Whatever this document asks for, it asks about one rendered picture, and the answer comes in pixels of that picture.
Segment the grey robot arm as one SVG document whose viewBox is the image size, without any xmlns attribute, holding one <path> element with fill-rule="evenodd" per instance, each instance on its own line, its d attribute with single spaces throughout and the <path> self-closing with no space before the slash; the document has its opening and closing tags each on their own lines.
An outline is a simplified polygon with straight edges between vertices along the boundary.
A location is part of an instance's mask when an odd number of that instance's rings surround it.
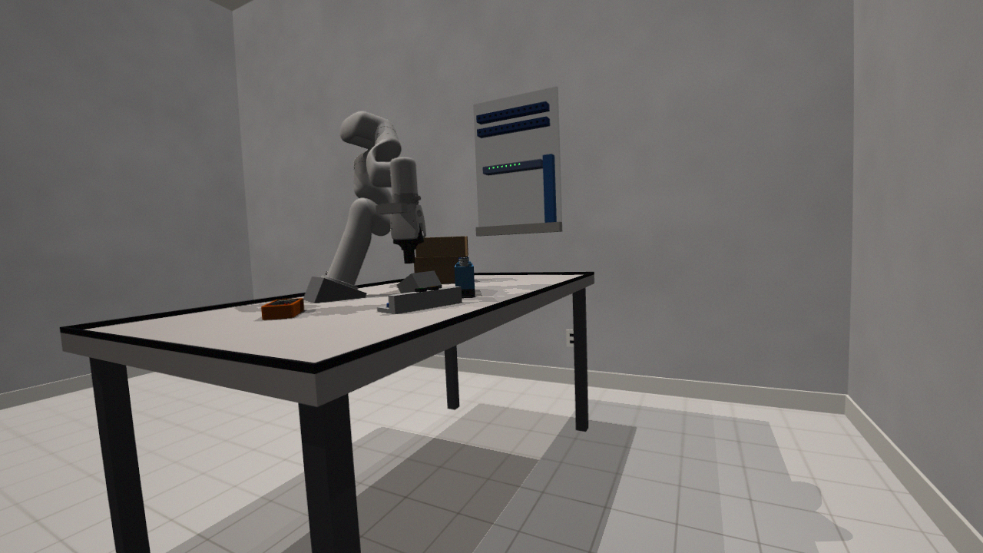
<svg viewBox="0 0 983 553">
<path fill-rule="evenodd" d="M 421 197 L 415 161 L 398 157 L 402 147 L 389 120 L 359 111 L 342 122 L 340 137 L 368 150 L 353 162 L 354 192 L 359 199 L 351 204 L 333 265 L 322 278 L 358 289 L 355 283 L 372 233 L 389 234 L 390 214 L 407 213 L 407 204 L 418 204 Z M 391 193 L 386 187 L 391 187 Z"/>
</svg>

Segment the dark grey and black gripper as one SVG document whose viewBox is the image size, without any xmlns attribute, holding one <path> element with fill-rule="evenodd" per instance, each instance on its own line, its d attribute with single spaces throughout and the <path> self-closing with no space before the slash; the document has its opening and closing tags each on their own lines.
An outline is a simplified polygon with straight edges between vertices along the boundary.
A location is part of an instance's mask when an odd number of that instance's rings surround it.
<svg viewBox="0 0 983 553">
<path fill-rule="evenodd" d="M 414 263 L 415 248 L 427 236 L 421 204 L 407 204 L 407 213 L 391 214 L 390 228 L 393 243 L 404 250 L 405 263 Z"/>
</svg>

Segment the black table edge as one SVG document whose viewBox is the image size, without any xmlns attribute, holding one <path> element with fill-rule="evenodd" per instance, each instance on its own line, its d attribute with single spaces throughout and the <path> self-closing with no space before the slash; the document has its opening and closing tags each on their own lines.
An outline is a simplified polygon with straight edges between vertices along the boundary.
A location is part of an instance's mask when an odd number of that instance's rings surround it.
<svg viewBox="0 0 983 553">
<path fill-rule="evenodd" d="M 347 353 L 342 353 L 340 355 L 335 355 L 329 359 L 324 359 L 319 362 L 304 362 L 292 359 L 276 358 L 266 355 L 255 355 L 249 353 L 239 353 L 239 351 L 228 351 L 223 349 L 207 349 L 201 346 L 191 346 L 190 344 L 179 344 L 179 343 L 169 343 L 169 342 L 158 342 L 158 340 L 153 339 L 143 339 L 143 337 L 132 337 L 132 336 L 121 336 L 121 335 L 111 335 L 111 333 L 101 333 L 95 332 L 95 330 L 85 330 L 90 328 L 101 328 L 101 326 L 116 325 L 116 323 L 132 323 L 141 320 L 152 320 L 162 317 L 172 317 L 176 315 L 183 315 L 187 313 L 199 313 L 208 310 L 218 310 L 223 308 L 229 308 L 234 306 L 243 306 L 255 303 L 264 303 L 274 301 L 275 299 L 290 299 L 295 297 L 304 296 L 305 293 L 290 294 L 285 296 L 275 296 L 263 299 L 253 299 L 248 301 L 241 301 L 236 303 L 225 303 L 214 306 L 204 306 L 199 308 L 187 309 L 187 310 L 176 310 L 165 313 L 154 313 L 150 315 L 143 315 L 138 317 L 127 317 L 115 320 L 105 320 L 101 322 L 94 323 L 79 323 L 73 326 L 61 326 L 60 333 L 67 333 L 67 335 L 94 337 L 95 339 L 108 340 L 108 342 L 119 342 L 126 344 L 136 344 L 136 346 L 150 347 L 150 349 L 164 349 L 169 351 L 178 351 L 179 353 L 187 353 L 192 355 L 201 355 L 217 359 L 225 359 L 235 362 L 249 363 L 259 366 L 268 366 L 278 369 L 287 369 L 302 373 L 322 373 L 322 371 L 327 369 L 332 369 L 335 366 L 340 366 L 346 362 L 351 362 L 353 360 L 362 358 L 366 355 L 371 355 L 382 351 L 384 349 L 389 349 L 391 346 L 396 346 L 396 344 L 408 342 L 409 340 L 415 339 L 416 337 L 428 335 L 429 333 L 435 332 L 435 330 L 440 330 L 447 328 L 447 326 L 455 325 L 456 323 L 469 320 L 474 317 L 478 317 L 482 314 L 494 311 L 496 309 L 505 307 L 507 305 L 517 303 L 523 299 L 527 299 L 532 296 L 536 296 L 540 293 L 546 293 L 547 291 L 553 290 L 560 286 L 566 286 L 566 284 L 572 283 L 572 281 L 577 281 L 580 279 L 585 279 L 585 277 L 592 276 L 594 272 L 531 272 L 531 273 L 474 273 L 474 274 L 582 274 L 582 276 L 575 277 L 575 279 L 569 279 L 561 281 L 560 283 L 554 284 L 554 286 L 547 286 L 545 288 L 540 288 L 539 290 L 533 291 L 533 293 L 526 293 L 521 296 L 517 296 L 511 299 L 502 301 L 501 303 L 496 303 L 491 306 L 481 308 L 480 310 L 471 311 L 470 313 L 462 314 L 458 317 L 453 317 L 451 319 L 441 321 L 439 323 L 433 323 L 431 326 L 425 326 L 425 328 L 420 328 L 416 330 L 411 330 L 411 332 L 404 333 L 404 335 L 399 335 L 396 337 L 390 337 L 390 339 L 384 339 L 382 342 L 377 342 L 364 346 L 361 349 L 355 349 L 353 351 L 347 351 Z"/>
</svg>

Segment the dark grey button housing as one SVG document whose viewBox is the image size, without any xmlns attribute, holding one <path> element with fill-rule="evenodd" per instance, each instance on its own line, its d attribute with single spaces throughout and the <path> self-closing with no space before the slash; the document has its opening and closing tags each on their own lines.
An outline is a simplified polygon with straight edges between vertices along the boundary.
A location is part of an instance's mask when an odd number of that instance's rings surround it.
<svg viewBox="0 0 983 553">
<path fill-rule="evenodd" d="M 397 284 L 400 293 L 414 293 L 415 288 L 427 288 L 429 286 L 442 288 L 438 274 L 434 270 L 433 272 L 411 273 Z"/>
</svg>

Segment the orange digital multimeter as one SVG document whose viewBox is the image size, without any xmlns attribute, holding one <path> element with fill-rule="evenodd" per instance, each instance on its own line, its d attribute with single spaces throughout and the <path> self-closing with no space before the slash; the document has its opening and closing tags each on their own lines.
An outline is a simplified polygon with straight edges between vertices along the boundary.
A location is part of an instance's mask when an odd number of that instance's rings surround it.
<svg viewBox="0 0 983 553">
<path fill-rule="evenodd" d="M 304 311 L 304 298 L 275 299 L 261 306 L 262 320 L 279 320 L 296 317 Z"/>
</svg>

